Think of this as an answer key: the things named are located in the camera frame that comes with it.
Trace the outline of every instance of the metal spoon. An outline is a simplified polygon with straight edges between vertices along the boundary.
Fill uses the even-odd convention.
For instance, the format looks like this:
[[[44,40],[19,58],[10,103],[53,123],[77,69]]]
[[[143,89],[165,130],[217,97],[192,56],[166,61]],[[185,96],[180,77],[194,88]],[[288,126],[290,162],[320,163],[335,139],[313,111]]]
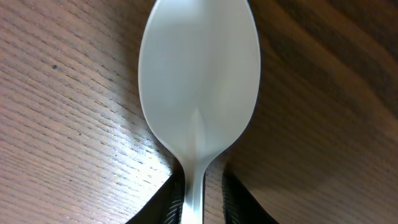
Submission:
[[[139,56],[145,118],[185,173],[182,223],[203,223],[203,176],[251,119],[259,41],[246,0],[158,0]]]

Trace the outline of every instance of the textured black grip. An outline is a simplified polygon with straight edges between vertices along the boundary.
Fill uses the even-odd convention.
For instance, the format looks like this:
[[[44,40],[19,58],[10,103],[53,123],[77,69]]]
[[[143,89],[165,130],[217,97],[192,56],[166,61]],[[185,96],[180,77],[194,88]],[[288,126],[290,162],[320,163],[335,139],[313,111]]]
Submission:
[[[226,224],[278,224],[235,175],[225,172],[222,184]]]
[[[184,181],[178,179],[165,209],[160,224],[179,224],[184,203]]]

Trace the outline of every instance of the spoon neck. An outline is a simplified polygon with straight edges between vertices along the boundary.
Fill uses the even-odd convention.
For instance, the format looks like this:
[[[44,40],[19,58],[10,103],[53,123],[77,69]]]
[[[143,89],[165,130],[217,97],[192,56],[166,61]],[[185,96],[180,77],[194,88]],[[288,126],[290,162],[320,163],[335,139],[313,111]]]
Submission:
[[[181,224],[203,223],[203,179],[205,166],[184,167],[185,198]]]

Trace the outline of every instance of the table surface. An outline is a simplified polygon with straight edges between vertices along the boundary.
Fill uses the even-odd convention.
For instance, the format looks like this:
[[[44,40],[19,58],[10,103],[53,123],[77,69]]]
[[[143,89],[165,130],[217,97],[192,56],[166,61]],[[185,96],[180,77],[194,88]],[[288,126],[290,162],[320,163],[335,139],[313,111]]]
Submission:
[[[259,98],[224,162],[280,223],[397,223],[398,2],[252,0]],[[0,223],[124,223],[174,159],[142,114],[154,0],[0,0]]]

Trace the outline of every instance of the wood grain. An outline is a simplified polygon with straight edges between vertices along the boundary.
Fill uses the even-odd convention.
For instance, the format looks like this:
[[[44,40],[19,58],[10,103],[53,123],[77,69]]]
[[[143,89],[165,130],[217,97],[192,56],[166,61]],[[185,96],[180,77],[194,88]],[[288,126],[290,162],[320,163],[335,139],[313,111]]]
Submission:
[[[398,223],[396,1],[249,3],[259,98],[205,223],[227,160],[280,223]],[[124,223],[170,176],[137,86],[153,4],[0,0],[0,223]]]

